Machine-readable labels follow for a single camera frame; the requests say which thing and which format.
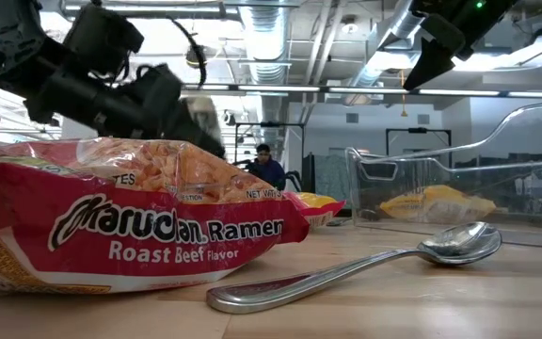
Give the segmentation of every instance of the person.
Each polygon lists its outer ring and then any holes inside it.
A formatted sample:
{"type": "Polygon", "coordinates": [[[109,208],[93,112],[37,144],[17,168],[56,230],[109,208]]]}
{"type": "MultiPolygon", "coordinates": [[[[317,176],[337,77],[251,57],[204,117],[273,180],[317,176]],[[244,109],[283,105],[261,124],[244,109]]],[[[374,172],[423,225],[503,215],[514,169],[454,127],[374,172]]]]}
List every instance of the person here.
{"type": "Polygon", "coordinates": [[[271,157],[269,145],[259,145],[256,148],[256,154],[252,166],[256,175],[279,190],[285,188],[285,172],[279,162],[271,157]]]}

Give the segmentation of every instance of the clear plastic bin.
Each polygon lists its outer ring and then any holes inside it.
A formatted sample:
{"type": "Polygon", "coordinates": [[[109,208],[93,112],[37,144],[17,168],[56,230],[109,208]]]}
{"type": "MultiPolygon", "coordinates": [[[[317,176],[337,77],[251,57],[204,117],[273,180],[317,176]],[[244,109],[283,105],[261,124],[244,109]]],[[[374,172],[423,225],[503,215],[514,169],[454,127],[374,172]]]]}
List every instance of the clear plastic bin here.
{"type": "Polygon", "coordinates": [[[346,163],[356,226],[434,234],[482,220],[504,242],[542,246],[542,104],[472,144],[391,157],[349,148],[346,163]]]}

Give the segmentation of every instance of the ramen noodle package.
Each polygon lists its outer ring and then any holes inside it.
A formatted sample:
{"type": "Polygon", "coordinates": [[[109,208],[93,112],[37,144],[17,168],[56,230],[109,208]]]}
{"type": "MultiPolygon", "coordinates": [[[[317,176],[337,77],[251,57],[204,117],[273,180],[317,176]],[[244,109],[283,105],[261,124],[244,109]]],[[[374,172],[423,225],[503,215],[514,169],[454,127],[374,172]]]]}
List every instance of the ramen noodle package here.
{"type": "Polygon", "coordinates": [[[302,241],[342,203],[306,203],[185,142],[0,149],[0,290],[114,293],[218,280],[302,241]]]}
{"type": "Polygon", "coordinates": [[[495,210],[495,203],[445,185],[426,186],[382,202],[380,208],[401,220],[463,223],[478,220],[495,210]]]}

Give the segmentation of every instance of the metal spoon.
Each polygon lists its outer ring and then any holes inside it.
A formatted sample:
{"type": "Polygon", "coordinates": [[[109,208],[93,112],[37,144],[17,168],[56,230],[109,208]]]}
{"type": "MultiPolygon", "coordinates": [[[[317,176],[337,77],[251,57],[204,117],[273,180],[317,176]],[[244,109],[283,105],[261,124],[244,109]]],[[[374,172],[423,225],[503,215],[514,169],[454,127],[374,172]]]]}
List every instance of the metal spoon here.
{"type": "Polygon", "coordinates": [[[390,260],[417,255],[434,264],[464,265],[488,257],[499,249],[501,243],[497,229],[485,222],[472,222],[435,234],[420,243],[417,249],[389,250],[289,278],[213,288],[206,293],[206,302],[221,312],[255,313],[301,299],[390,260]]]}

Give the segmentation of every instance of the wooden table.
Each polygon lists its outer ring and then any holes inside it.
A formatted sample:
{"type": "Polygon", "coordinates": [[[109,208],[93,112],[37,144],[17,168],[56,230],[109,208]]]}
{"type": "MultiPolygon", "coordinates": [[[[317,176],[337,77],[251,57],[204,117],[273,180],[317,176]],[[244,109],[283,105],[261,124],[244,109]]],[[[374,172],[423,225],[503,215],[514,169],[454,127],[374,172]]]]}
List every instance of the wooden table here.
{"type": "MultiPolygon", "coordinates": [[[[422,235],[350,226],[315,230],[212,285],[251,282],[415,247],[422,235]]],[[[542,248],[503,245],[460,268],[387,263],[322,293],[254,315],[204,303],[212,285],[112,296],[0,297],[0,338],[542,338],[542,248]]]]}

